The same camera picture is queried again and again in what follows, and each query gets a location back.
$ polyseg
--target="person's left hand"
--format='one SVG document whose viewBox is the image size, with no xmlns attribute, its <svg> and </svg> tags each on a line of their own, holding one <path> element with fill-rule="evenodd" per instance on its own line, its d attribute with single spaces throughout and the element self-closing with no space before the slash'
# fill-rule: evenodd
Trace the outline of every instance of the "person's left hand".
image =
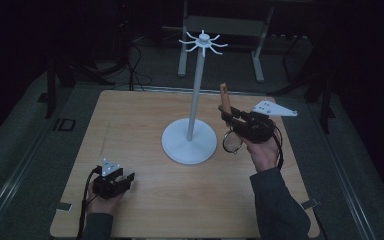
<svg viewBox="0 0 384 240">
<path fill-rule="evenodd" d="M 117 208 L 120 206 L 121 199 L 123 198 L 124 193 L 117 195 L 110 199 L 103 199 L 100 196 L 96 196 L 93 193 L 93 182 L 89 184 L 88 187 L 88 198 L 86 202 L 90 202 L 87 205 L 87 213 L 107 213 L 110 215 L 115 214 Z"/>
</svg>

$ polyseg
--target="dark background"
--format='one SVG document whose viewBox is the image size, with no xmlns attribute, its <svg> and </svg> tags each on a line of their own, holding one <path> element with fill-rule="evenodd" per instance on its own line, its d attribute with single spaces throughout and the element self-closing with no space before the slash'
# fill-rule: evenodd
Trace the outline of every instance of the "dark background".
<svg viewBox="0 0 384 240">
<path fill-rule="evenodd" d="M 129 40 L 140 27 L 161 41 L 162 25 L 181 26 L 182 2 L 0 1 L 0 125 L 29 84 L 46 70 L 55 46 L 82 64 L 93 65 L 97 58 L 117 60 L 128 49 L 113 39 Z M 207 4 L 206 10 L 191 11 L 240 14 L 251 1 L 214 4 L 218 7 Z M 261 18 L 252 11 L 248 16 Z M 124 32 L 120 23 L 128 23 Z M 270 32 L 310 37 L 316 47 L 303 77 L 333 74 L 332 89 L 384 181 L 384 1 L 347 1 L 342 7 L 282 5 Z M 311 85 L 320 87 L 317 82 Z"/>
</svg>

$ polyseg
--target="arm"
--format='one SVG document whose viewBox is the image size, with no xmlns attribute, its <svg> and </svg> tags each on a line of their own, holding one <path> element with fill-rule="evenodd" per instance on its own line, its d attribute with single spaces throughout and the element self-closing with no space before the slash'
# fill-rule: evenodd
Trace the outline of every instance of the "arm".
<svg viewBox="0 0 384 240">
<path fill-rule="evenodd" d="M 259 144 L 241 139 L 247 145 L 257 171 L 250 179 L 261 238 L 308 239 L 310 220 L 292 198 L 276 167 L 278 148 L 274 139 Z"/>
<path fill-rule="evenodd" d="M 86 227 L 83 230 L 82 240 L 103 239 L 109 240 L 114 214 L 120 205 L 123 194 L 111 199 L 103 199 L 93 193 L 93 183 L 88 188 L 90 202 L 86 208 Z"/>
</svg>

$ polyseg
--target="table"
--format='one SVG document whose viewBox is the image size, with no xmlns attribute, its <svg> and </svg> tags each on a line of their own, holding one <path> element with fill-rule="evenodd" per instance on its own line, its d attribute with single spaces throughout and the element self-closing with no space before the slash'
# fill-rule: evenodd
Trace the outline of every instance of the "table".
<svg viewBox="0 0 384 240">
<path fill-rule="evenodd" d="M 230 96 L 232 106 L 243 111 L 250 111 L 263 99 Z M 103 91 L 61 198 L 61 202 L 73 204 L 72 209 L 56 212 L 51 234 L 77 235 L 87 176 L 107 158 L 121 164 L 125 175 L 136 173 L 114 219 L 114 237 L 259 237 L 249 180 L 255 169 L 245 148 L 233 155 L 221 146 L 228 129 L 217 109 L 219 95 L 201 94 L 196 115 L 217 135 L 213 156 L 197 165 L 183 165 L 163 151 L 164 129 L 175 120 L 189 117 L 191 100 L 189 93 Z M 305 202 L 308 195 L 282 119 L 272 119 L 284 136 L 282 175 L 297 202 Z M 311 219 L 309 236 L 315 237 L 319 228 L 314 212 L 306 212 Z"/>
</svg>

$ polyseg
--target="white bracket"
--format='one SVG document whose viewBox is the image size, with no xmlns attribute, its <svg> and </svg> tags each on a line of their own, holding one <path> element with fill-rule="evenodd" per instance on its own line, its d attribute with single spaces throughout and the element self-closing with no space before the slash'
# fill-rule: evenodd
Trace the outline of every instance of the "white bracket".
<svg viewBox="0 0 384 240">
<path fill-rule="evenodd" d="M 274 102 L 270 102 L 264 99 L 260 103 L 254 106 L 253 112 L 258 112 L 267 116 L 282 116 L 282 117 L 296 117 L 298 116 L 297 111 L 292 111 L 285 107 L 282 107 Z"/>
<path fill-rule="evenodd" d="M 105 177 L 105 176 L 110 175 L 111 173 L 117 171 L 120 168 L 121 168 L 120 164 L 113 163 L 111 161 L 108 161 L 106 158 L 104 158 L 104 160 L 102 160 L 102 173 L 101 173 L 101 175 L 103 177 Z"/>
</svg>

